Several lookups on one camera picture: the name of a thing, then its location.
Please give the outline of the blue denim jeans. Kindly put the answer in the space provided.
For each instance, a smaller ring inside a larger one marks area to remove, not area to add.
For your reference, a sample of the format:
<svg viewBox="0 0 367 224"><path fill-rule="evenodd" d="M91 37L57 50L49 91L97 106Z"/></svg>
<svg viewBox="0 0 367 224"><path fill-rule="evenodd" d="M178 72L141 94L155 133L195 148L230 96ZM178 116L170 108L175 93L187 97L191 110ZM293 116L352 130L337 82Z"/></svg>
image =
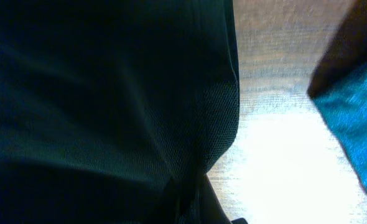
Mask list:
<svg viewBox="0 0 367 224"><path fill-rule="evenodd" d="M367 192L367 62L313 102Z"/></svg>

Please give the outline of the black t-shirt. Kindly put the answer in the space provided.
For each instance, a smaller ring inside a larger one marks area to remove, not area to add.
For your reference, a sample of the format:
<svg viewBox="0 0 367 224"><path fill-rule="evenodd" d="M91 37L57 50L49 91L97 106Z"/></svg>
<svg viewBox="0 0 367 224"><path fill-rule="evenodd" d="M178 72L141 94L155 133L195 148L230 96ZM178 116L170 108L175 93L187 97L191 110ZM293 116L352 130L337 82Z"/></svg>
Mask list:
<svg viewBox="0 0 367 224"><path fill-rule="evenodd" d="M0 0L0 223L200 223L238 78L231 1Z"/></svg>

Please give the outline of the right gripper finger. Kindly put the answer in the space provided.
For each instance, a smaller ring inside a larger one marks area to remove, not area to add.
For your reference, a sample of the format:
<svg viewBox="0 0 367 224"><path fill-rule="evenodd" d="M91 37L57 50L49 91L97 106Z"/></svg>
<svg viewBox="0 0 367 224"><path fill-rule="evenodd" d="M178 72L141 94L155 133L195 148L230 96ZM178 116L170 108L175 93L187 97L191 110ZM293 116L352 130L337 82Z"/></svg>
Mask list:
<svg viewBox="0 0 367 224"><path fill-rule="evenodd" d="M198 187L198 214L202 224L248 224L244 218L230 220L226 216L206 175Z"/></svg>

